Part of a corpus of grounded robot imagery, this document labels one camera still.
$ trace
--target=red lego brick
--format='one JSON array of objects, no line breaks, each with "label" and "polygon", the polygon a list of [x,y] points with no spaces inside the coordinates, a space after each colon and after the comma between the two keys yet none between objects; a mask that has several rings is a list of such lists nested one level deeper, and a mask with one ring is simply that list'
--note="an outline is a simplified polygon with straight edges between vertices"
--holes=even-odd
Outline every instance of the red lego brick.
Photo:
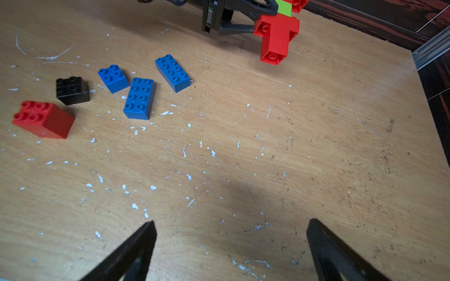
[{"label": "red lego brick", "polygon": [[303,7],[309,2],[309,0],[284,0],[292,4],[292,11],[294,13],[299,13]]},{"label": "red lego brick", "polygon": [[261,15],[253,34],[262,37],[261,61],[277,65],[288,55],[289,42],[298,34],[300,21],[283,14]]},{"label": "red lego brick", "polygon": [[41,138],[67,138],[74,121],[54,103],[24,101],[13,124]]}]

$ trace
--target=dark wooden wall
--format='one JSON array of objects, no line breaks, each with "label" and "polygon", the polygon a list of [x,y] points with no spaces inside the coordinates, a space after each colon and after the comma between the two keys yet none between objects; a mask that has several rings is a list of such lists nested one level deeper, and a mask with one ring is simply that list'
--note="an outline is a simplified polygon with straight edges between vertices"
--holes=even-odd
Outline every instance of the dark wooden wall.
[{"label": "dark wooden wall", "polygon": [[310,0],[305,9],[414,51],[450,25],[449,4],[450,0]]}]

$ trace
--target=wooden table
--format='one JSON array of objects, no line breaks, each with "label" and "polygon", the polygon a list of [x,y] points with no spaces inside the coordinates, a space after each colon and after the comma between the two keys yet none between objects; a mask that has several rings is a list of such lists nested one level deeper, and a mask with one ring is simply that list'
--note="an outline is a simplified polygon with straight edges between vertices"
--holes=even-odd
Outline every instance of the wooden table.
[{"label": "wooden table", "polygon": [[[409,51],[302,11],[275,67],[259,37],[203,34],[190,5],[0,5],[0,277],[77,280],[154,220],[149,280],[254,280],[232,261],[316,280],[318,218],[393,280],[448,278],[450,171]],[[189,88],[158,73],[165,54]],[[155,80],[150,121],[123,114],[128,89],[103,87],[110,64]],[[95,92],[67,108],[66,140],[11,124],[24,100],[62,106],[55,80],[73,75]]]}]

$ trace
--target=blue lego brick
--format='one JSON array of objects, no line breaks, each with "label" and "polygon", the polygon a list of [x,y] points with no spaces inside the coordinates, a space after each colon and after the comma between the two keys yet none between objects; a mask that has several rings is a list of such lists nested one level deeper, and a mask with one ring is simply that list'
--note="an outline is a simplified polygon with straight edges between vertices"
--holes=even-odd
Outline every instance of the blue lego brick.
[{"label": "blue lego brick", "polygon": [[112,64],[108,68],[102,68],[98,74],[112,94],[130,86],[118,65]]},{"label": "blue lego brick", "polygon": [[150,119],[155,89],[153,80],[133,78],[123,113],[130,119]]},{"label": "blue lego brick", "polygon": [[175,93],[191,85],[191,78],[179,66],[176,60],[171,55],[159,58],[155,61],[156,68],[161,75],[166,79]]}]

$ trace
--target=black lego brick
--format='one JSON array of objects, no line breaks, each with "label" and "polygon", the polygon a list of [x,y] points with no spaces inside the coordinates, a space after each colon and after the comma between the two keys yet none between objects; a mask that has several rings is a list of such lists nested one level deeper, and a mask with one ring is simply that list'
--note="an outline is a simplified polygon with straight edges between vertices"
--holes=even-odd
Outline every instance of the black lego brick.
[{"label": "black lego brick", "polygon": [[58,78],[56,97],[65,105],[90,101],[89,86],[81,77]]}]

